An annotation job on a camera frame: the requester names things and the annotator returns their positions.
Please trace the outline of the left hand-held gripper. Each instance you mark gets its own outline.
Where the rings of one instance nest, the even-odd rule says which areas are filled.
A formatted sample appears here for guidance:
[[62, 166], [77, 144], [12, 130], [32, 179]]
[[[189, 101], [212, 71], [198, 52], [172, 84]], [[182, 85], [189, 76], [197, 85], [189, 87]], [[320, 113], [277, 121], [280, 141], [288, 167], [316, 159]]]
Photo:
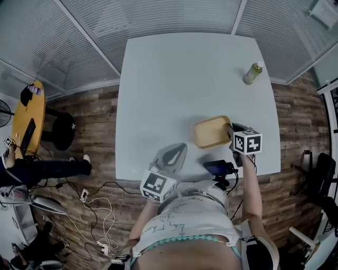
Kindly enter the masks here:
[[147, 199], [163, 203], [177, 188], [179, 174], [187, 155], [187, 144], [175, 143], [162, 148], [145, 171], [140, 191]]

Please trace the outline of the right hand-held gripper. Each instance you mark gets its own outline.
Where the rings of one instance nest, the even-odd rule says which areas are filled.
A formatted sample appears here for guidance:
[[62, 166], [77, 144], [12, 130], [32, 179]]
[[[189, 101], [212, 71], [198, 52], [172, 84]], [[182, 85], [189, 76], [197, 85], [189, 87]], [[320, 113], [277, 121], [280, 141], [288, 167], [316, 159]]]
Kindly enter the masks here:
[[229, 149], [238, 168], [242, 167], [241, 155], [255, 155], [262, 152], [262, 134], [251, 127], [238, 123], [227, 123], [227, 134], [231, 140]]

